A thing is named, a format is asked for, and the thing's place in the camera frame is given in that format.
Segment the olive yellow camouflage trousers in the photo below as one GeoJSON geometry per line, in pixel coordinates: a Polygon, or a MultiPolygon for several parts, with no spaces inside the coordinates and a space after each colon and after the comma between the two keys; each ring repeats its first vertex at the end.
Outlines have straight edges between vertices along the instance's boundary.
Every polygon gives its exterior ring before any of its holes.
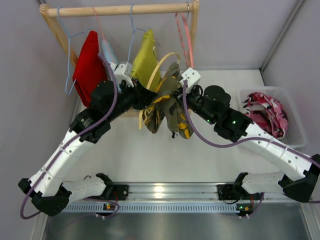
{"type": "Polygon", "coordinates": [[[188,123],[183,107],[175,98],[175,93],[181,86],[178,81],[179,75],[179,64],[174,62],[153,90],[157,93],[157,98],[140,111],[138,119],[139,123],[145,125],[152,134],[158,132],[161,123],[166,119],[172,138],[179,134],[184,139],[190,139],[194,131],[188,123]]]}

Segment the pink camouflage trousers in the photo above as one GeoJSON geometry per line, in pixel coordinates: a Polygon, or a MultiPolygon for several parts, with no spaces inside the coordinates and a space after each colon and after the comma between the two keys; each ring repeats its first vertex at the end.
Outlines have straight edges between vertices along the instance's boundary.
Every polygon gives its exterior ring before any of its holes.
{"type": "Polygon", "coordinates": [[[286,136],[289,127],[287,112],[276,98],[255,91],[242,102],[242,109],[247,117],[276,139],[286,136]]]}

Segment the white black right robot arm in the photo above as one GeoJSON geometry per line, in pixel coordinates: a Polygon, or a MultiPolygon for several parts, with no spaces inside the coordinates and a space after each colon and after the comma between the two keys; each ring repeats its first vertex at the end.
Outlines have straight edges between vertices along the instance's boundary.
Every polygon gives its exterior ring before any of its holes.
{"type": "Polygon", "coordinates": [[[220,149],[242,145],[274,165],[272,173],[241,172],[233,182],[232,190],[238,198],[243,196],[277,193],[300,203],[315,203],[311,199],[320,175],[320,156],[299,152],[282,143],[242,112],[230,107],[231,96],[217,85],[202,89],[194,85],[188,90],[185,84],[174,92],[187,123],[206,144],[220,149]],[[214,132],[229,144],[209,141],[196,129],[189,110],[194,111],[214,132]]]}

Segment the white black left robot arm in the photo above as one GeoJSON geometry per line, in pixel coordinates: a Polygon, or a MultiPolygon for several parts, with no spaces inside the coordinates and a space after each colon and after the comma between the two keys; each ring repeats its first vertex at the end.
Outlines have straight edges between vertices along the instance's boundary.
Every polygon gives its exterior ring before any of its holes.
{"type": "Polygon", "coordinates": [[[133,86],[100,82],[91,93],[89,107],[70,124],[64,139],[49,160],[30,178],[19,181],[18,187],[39,213],[59,214],[72,202],[82,199],[108,200],[114,183],[103,173],[78,181],[65,181],[75,163],[111,129],[111,122],[133,108],[143,110],[156,99],[157,93],[146,89],[137,80],[133,86]]]}

